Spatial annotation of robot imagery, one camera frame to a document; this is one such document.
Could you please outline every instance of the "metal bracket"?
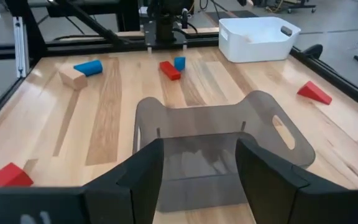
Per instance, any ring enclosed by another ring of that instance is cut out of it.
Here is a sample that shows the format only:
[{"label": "metal bracket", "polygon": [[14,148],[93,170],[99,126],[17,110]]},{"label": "metal bracket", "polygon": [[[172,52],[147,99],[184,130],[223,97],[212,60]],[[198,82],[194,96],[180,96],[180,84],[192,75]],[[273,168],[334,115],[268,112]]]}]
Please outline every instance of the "metal bracket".
[{"label": "metal bracket", "polygon": [[13,17],[13,27],[15,35],[16,76],[17,78],[24,78],[29,72],[29,48],[23,18]]}]

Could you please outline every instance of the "wooden table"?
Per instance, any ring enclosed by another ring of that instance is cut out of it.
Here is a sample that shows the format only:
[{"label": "wooden table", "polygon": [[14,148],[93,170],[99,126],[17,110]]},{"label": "wooden table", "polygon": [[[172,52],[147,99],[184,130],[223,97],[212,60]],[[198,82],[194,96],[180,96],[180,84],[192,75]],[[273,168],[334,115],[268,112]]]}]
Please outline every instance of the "wooden table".
[{"label": "wooden table", "polygon": [[[179,81],[158,63],[186,57]],[[89,60],[102,75],[73,91],[58,69]],[[311,80],[332,96],[324,105],[296,92]],[[0,168],[23,167],[36,186],[83,185],[132,154],[135,109],[148,96],[173,108],[229,105],[252,90],[271,94],[316,151],[308,168],[349,189],[358,189],[358,104],[302,63],[287,60],[231,63],[217,47],[186,51],[127,52],[43,58],[0,111]],[[159,213],[155,223],[252,223],[248,205]]]}]

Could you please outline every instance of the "natural wood block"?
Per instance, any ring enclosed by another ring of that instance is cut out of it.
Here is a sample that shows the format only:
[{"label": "natural wood block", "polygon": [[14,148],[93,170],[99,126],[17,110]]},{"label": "natural wood block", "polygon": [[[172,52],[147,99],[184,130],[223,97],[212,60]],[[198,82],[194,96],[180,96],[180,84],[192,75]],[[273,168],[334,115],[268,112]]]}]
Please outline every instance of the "natural wood block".
[{"label": "natural wood block", "polygon": [[63,68],[59,71],[62,82],[74,90],[80,90],[88,85],[86,76],[74,68]]}]

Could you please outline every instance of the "black metal frame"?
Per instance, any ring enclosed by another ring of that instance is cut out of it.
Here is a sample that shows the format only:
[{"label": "black metal frame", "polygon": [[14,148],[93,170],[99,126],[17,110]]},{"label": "black metal frame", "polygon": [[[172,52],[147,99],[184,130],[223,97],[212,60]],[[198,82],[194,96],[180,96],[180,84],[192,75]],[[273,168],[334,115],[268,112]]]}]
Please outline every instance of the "black metal frame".
[{"label": "black metal frame", "polygon": [[[126,0],[125,2],[132,1],[137,4],[137,0]],[[67,0],[55,0],[59,3],[62,10],[70,12],[74,16],[81,19],[86,25],[97,32],[101,37],[100,39],[92,40],[68,40],[68,41],[51,41],[45,42],[37,22],[30,10],[27,0],[6,0],[6,4],[12,13],[12,16],[22,17],[26,25],[29,46],[30,68],[33,68],[42,57],[57,57],[69,55],[84,55],[84,54],[103,54],[110,52],[128,52],[147,50],[148,47],[154,50],[160,49],[180,49],[183,43],[171,44],[155,44],[147,45],[145,36],[127,36],[117,37],[116,34],[110,30],[105,29],[98,24],[89,15],[84,13],[80,8],[73,6]],[[134,11],[137,16],[133,18],[139,21],[139,13],[137,7]],[[218,45],[218,33],[203,33],[186,35],[187,47],[209,47]],[[318,58],[313,58],[313,55],[304,54],[299,49],[294,47],[291,50],[291,55],[298,59],[301,63],[315,71],[318,75],[322,76],[332,85],[343,91],[350,96],[353,100],[358,102],[358,87],[351,82],[344,79],[337,74],[331,67],[320,61]],[[0,45],[0,60],[14,59],[15,51],[14,45]],[[14,92],[16,88],[11,88],[8,92]],[[0,102],[6,102],[12,94],[7,93]]]}]

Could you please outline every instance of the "blue block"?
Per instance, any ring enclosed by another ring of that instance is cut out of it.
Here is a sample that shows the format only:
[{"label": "blue block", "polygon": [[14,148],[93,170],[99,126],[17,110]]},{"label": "blue block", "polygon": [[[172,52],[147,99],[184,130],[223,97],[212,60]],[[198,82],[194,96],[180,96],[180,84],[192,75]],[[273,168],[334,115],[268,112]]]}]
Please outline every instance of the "blue block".
[{"label": "blue block", "polygon": [[179,72],[185,69],[186,67],[186,58],[185,57],[175,57],[173,60],[173,64],[175,66],[175,69],[177,69]]},{"label": "blue block", "polygon": [[103,71],[102,63],[100,60],[74,65],[74,69],[84,73],[86,77],[99,74]]}]

